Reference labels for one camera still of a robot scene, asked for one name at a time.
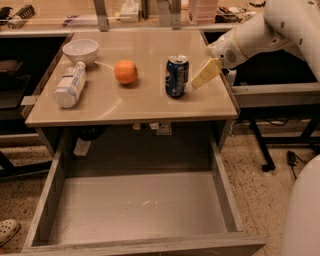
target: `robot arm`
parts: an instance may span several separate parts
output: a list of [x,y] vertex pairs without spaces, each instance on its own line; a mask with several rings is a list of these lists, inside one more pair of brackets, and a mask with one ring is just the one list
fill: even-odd
[[264,15],[228,31],[208,49],[224,68],[234,68],[260,52],[296,46],[320,81],[319,24],[316,0],[268,0]]

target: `bowl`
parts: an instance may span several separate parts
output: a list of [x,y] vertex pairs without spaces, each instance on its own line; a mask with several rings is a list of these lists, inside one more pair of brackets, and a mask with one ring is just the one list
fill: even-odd
[[99,44],[91,39],[77,39],[63,46],[62,51],[75,65],[79,61],[91,66],[98,56]]

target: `floor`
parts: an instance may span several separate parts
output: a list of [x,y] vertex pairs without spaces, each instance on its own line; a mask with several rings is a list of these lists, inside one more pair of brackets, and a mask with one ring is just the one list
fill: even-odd
[[[270,146],[276,170],[264,173],[261,165],[265,162],[256,138],[246,131],[243,132],[243,127],[236,128],[234,134],[227,137],[221,153],[246,232],[267,239],[267,245],[255,256],[277,256],[288,198],[295,182],[286,163],[286,152],[294,151],[306,162],[315,154],[307,147]],[[0,146],[15,165],[50,159],[41,144],[13,147],[15,145],[7,143]],[[295,167],[296,175],[303,166],[304,163],[299,161]],[[19,232],[4,246],[7,253],[21,251],[45,178],[46,175],[38,175],[0,180],[0,221],[14,218],[21,223]]]

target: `soda can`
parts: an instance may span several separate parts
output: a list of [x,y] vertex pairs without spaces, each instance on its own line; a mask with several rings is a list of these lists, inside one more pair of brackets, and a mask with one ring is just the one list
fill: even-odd
[[166,92],[178,98],[185,94],[189,76],[189,61],[186,56],[171,56],[167,62]]

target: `table top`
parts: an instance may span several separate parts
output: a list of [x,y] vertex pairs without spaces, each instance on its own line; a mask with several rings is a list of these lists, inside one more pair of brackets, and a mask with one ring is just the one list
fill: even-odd
[[[210,56],[198,30],[143,30],[82,32],[72,40],[90,38],[99,43],[96,63],[87,68],[87,82],[77,105],[61,108],[53,92],[71,62],[62,56],[26,120],[29,127],[130,124],[164,121],[227,120],[238,112],[220,76],[197,90],[191,78]],[[166,63],[172,55],[187,56],[189,83],[178,99],[165,91]],[[139,77],[131,86],[119,84],[113,73],[122,59],[136,63]]]

